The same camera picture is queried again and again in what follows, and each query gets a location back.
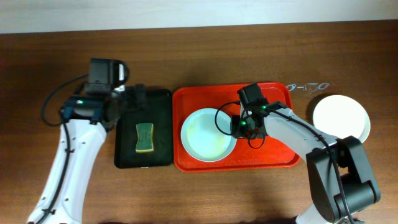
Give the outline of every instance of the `round plate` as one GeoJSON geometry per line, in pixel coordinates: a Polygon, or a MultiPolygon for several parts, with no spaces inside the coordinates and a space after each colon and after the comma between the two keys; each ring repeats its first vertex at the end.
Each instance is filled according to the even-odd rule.
{"type": "MultiPolygon", "coordinates": [[[[205,108],[193,112],[183,123],[181,141],[185,150],[195,159],[215,162],[227,157],[236,145],[236,139],[221,133],[214,123],[217,110],[205,108]]],[[[231,118],[220,111],[217,124],[229,133],[231,118]]]]}
{"type": "Polygon", "coordinates": [[[314,126],[325,133],[345,138],[354,136],[365,142],[371,121],[365,109],[354,99],[333,95],[321,100],[313,112],[314,126]]]}

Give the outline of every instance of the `red tray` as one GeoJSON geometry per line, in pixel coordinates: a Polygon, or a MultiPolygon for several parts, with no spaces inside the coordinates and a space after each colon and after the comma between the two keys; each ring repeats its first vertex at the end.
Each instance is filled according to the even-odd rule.
{"type": "MultiPolygon", "coordinates": [[[[230,155],[217,162],[202,162],[190,156],[181,142],[181,127],[193,112],[203,108],[219,108],[224,103],[239,100],[237,91],[248,84],[185,87],[173,95],[174,163],[184,172],[207,172],[218,170],[258,169],[290,167],[300,157],[280,141],[267,136],[260,149],[252,149],[245,139],[238,139],[230,155]]],[[[262,94],[269,102],[281,101],[292,108],[289,91],[281,83],[259,83],[262,94]]],[[[229,116],[239,114],[239,106],[228,105],[223,111],[229,116]]],[[[252,141],[258,146],[262,139],[252,141]]]]}

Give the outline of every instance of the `brown tabletop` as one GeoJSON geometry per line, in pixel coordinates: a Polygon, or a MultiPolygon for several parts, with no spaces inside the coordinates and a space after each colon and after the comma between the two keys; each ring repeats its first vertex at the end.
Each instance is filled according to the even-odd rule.
{"type": "MultiPolygon", "coordinates": [[[[355,217],[397,223],[398,21],[0,35],[1,223],[24,223],[33,211],[60,135],[41,122],[41,104],[56,86],[86,73],[91,57],[126,61],[129,85],[296,84],[294,111],[306,120],[320,95],[354,98],[371,119],[364,146],[382,192],[379,203],[355,217]]],[[[51,101],[49,119],[57,119],[74,87],[51,101]]],[[[253,222],[294,217],[312,202],[302,161],[200,174],[174,165],[118,169],[114,134],[96,158],[83,223],[253,222]]]]}

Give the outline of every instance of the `white wall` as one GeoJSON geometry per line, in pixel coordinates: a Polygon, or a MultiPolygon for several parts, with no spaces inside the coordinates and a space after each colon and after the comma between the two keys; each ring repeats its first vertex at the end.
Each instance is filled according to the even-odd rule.
{"type": "Polygon", "coordinates": [[[398,19],[398,0],[0,0],[0,33],[398,19]]]}

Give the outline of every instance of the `green sponge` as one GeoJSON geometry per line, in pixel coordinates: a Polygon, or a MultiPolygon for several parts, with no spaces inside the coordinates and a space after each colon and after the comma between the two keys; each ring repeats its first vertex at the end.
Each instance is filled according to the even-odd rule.
{"type": "Polygon", "coordinates": [[[154,150],[153,135],[154,124],[141,123],[137,124],[138,142],[136,152],[152,152],[154,150]]]}

